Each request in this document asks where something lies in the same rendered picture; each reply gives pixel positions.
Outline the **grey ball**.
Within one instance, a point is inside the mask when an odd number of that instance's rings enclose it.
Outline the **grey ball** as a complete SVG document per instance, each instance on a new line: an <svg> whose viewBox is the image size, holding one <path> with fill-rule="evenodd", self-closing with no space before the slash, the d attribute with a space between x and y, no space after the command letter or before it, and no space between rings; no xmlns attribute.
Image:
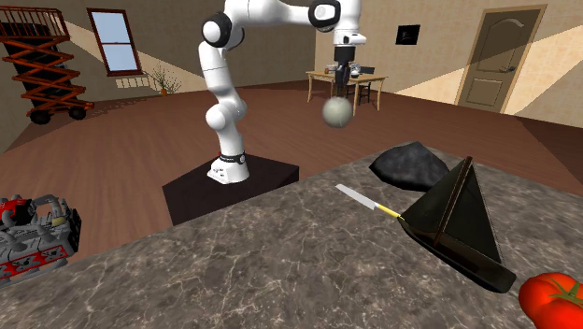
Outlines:
<svg viewBox="0 0 583 329"><path fill-rule="evenodd" d="M333 128L347 126L352 117L352 106L346 98L332 97L322 107L322 118L324 122Z"/></svg>

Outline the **wooden table with items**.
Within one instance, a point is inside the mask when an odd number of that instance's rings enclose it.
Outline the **wooden table with items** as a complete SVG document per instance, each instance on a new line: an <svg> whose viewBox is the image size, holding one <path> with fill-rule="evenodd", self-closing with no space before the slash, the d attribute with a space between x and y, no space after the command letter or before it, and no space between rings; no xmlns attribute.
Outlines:
<svg viewBox="0 0 583 329"><path fill-rule="evenodd" d="M327 81L331 83L330 87L330 95L334 94L334 79L335 79L335 72L328 71L324 69L323 71L306 71L308 76L308 93L307 93L307 102L310 102L312 99L312 91L313 91L313 82L314 80L321 80ZM382 92L383 82L385 80L384 76L375 75L375 74L366 74L361 73L357 78L350 78L348 81L355 86L355 94L353 95L353 103L352 103L352 114L356 115L356 109L359 102L359 89L363 87L368 82L378 82L378 90L377 90L377 109L380 108L380 93Z"/></svg>

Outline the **black chair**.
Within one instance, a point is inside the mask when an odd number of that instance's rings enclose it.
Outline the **black chair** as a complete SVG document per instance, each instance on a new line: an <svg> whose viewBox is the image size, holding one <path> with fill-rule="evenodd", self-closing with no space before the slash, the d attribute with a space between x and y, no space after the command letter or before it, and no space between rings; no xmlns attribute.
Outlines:
<svg viewBox="0 0 583 329"><path fill-rule="evenodd" d="M359 68L360 74L373 75L375 73L375 68L373 66L361 66ZM355 88L353 85L348 85L346 88L346 97L354 94ZM365 98L367 102L370 102L370 92L371 92L371 82L367 82L365 85L359 87L358 91L358 104L362 102Z"/></svg>

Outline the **dark grey rock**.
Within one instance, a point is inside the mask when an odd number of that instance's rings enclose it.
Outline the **dark grey rock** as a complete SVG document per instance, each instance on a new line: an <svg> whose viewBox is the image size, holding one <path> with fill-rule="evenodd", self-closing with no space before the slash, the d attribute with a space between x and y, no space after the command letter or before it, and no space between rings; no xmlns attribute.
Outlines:
<svg viewBox="0 0 583 329"><path fill-rule="evenodd" d="M391 186L423 193L449 172L447 165L418 141L384 151L369 169Z"/></svg>

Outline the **dark robot stand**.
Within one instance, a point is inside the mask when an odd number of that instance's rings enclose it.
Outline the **dark robot stand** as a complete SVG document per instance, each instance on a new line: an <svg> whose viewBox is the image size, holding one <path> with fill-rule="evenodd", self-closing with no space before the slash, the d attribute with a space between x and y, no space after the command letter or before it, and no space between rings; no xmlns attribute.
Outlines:
<svg viewBox="0 0 583 329"><path fill-rule="evenodd" d="M207 175L211 164L212 161L201 164L163 186L165 201L174 225L299 180L298 165L250 155L249 178L234 184L221 184Z"/></svg>

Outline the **tan panel door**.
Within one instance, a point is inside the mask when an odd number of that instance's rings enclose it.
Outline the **tan panel door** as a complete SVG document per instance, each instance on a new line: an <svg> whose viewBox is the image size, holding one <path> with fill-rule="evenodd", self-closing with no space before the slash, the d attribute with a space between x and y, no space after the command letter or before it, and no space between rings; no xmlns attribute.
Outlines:
<svg viewBox="0 0 583 329"><path fill-rule="evenodd" d="M456 104L503 113L547 6L483 11Z"/></svg>

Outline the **bare twig plant in pot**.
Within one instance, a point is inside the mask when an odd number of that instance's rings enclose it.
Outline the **bare twig plant in pot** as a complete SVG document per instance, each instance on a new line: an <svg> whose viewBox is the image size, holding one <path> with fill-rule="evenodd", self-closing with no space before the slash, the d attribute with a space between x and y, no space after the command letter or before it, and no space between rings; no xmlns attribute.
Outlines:
<svg viewBox="0 0 583 329"><path fill-rule="evenodd" d="M153 81L152 87L159 91L161 95L177 93L182 86L182 83L178 78L174 77L172 73L168 69L162 67L161 64L155 65L152 71L148 73L148 76Z"/></svg>

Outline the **black sailboat model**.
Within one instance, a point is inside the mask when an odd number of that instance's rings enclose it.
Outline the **black sailboat model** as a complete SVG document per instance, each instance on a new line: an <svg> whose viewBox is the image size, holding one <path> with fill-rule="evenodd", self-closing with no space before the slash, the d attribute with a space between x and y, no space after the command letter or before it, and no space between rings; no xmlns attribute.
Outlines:
<svg viewBox="0 0 583 329"><path fill-rule="evenodd" d="M506 293L516 280L499 252L470 156L410 206L399 223L423 248L486 290Z"/></svg>

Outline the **red-framed window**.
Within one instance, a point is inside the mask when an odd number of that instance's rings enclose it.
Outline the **red-framed window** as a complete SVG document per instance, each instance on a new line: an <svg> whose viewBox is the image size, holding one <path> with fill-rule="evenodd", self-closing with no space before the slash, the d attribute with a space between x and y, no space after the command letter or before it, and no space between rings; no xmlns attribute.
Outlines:
<svg viewBox="0 0 583 329"><path fill-rule="evenodd" d="M107 75L142 75L126 11L88 7L87 12Z"/></svg>

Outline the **orange scissor lift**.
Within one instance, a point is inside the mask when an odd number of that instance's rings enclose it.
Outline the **orange scissor lift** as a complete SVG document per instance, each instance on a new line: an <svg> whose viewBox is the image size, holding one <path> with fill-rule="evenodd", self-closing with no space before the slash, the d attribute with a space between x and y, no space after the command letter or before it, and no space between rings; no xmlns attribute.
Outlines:
<svg viewBox="0 0 583 329"><path fill-rule="evenodd" d="M35 124L46 124L58 113L80 121L94 108L78 99L86 89L71 82L80 75L65 66L74 56L58 49L69 39L56 8L0 6L0 43L7 49L3 60L15 66L13 79L23 84L22 97L33 103L26 116Z"/></svg>

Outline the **red tomato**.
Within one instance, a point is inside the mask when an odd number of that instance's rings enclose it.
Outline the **red tomato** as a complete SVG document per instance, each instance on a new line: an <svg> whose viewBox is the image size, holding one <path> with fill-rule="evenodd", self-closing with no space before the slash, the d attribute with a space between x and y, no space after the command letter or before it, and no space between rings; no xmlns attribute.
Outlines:
<svg viewBox="0 0 583 329"><path fill-rule="evenodd" d="M527 279L519 304L536 329L583 329L583 284L550 272Z"/></svg>

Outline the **grey and red engine model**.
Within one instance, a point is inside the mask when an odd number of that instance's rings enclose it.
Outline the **grey and red engine model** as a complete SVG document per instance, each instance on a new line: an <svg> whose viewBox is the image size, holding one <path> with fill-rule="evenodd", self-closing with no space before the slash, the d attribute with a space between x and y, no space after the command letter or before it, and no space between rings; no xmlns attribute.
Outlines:
<svg viewBox="0 0 583 329"><path fill-rule="evenodd" d="M81 225L78 211L52 194L0 198L0 288L66 265Z"/></svg>

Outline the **black wall picture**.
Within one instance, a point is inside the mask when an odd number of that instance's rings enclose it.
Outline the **black wall picture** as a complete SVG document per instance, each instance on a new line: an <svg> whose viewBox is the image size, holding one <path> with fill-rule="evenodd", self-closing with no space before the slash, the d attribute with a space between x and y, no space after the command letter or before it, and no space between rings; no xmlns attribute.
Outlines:
<svg viewBox="0 0 583 329"><path fill-rule="evenodd" d="M396 45L416 45L419 39L419 24L399 25L397 29Z"/></svg>

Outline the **yellow-handled knife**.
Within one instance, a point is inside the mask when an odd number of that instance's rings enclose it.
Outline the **yellow-handled knife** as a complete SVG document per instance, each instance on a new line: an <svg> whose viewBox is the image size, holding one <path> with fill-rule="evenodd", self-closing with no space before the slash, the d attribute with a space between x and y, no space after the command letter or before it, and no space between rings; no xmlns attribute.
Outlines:
<svg viewBox="0 0 583 329"><path fill-rule="evenodd" d="M373 201L372 199L364 196L361 193L358 193L352 189L350 189L348 186L345 186L343 184L337 184L335 186L336 189L338 189L339 191L341 191L342 193L346 194L347 196L349 196L350 198L354 199L355 201L361 203L362 205L374 210L374 209L380 209L386 213L388 213L389 215L391 215L394 218L397 219L402 219L402 215L397 213L396 211L389 209L383 205L380 205L379 203Z"/></svg>

